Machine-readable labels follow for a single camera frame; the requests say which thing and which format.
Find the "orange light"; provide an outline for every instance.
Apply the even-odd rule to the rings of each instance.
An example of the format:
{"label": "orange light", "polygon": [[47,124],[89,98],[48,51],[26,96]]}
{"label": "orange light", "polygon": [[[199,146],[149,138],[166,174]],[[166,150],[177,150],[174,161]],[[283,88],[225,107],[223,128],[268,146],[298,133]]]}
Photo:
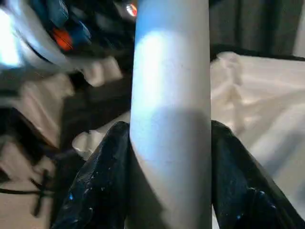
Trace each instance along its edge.
{"label": "orange light", "polygon": [[57,44],[65,51],[73,49],[72,37],[67,31],[53,30],[53,36]]}
{"label": "orange light", "polygon": [[130,15],[132,15],[133,17],[137,16],[138,10],[137,10],[137,8],[133,4],[128,4],[126,6],[126,9],[127,9],[128,13]]}

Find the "white fabric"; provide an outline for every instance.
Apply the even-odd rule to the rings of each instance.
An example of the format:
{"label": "white fabric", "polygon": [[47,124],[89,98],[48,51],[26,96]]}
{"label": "white fabric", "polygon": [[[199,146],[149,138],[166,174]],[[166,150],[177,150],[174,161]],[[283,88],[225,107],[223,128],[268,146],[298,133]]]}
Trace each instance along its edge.
{"label": "white fabric", "polygon": [[30,162],[22,154],[22,150],[14,139],[9,136],[6,138],[0,157],[0,168],[6,173],[11,180],[26,180],[32,173]]}
{"label": "white fabric", "polygon": [[302,104],[304,71],[303,62],[220,54],[211,65],[212,118],[239,133],[264,111]]}
{"label": "white fabric", "polygon": [[[83,71],[85,80],[95,87],[122,78],[113,57],[96,61]],[[21,101],[16,107],[50,144],[58,147],[63,101],[73,94],[68,76],[60,73],[39,81],[26,82],[21,88]]]}
{"label": "white fabric", "polygon": [[82,132],[72,142],[73,148],[78,152],[80,156],[82,156],[85,160],[87,160],[90,155],[95,151],[95,149],[99,146],[100,142],[110,129],[110,127],[118,121],[130,122],[130,111],[120,115],[119,117],[113,119],[111,122],[102,126],[97,130],[91,130],[90,133]]}
{"label": "white fabric", "polygon": [[29,81],[21,88],[17,109],[49,143],[58,146],[63,99],[73,93],[73,86],[64,74]]}

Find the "black fabric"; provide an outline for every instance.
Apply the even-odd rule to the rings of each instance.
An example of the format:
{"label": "black fabric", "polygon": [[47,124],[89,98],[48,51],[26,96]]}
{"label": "black fabric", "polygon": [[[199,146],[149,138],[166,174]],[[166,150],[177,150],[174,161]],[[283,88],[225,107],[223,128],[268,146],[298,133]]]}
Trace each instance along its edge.
{"label": "black fabric", "polygon": [[8,132],[11,119],[10,108],[0,108],[0,135],[4,135]]}
{"label": "black fabric", "polygon": [[291,55],[303,0],[210,0],[210,43]]}

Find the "white pole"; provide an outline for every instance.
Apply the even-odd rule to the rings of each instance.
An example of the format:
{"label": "white pole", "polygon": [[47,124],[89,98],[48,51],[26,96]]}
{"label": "white pole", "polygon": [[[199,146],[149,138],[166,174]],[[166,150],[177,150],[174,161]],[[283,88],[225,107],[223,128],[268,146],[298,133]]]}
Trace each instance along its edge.
{"label": "white pole", "polygon": [[208,0],[139,0],[128,229],[211,228]]}

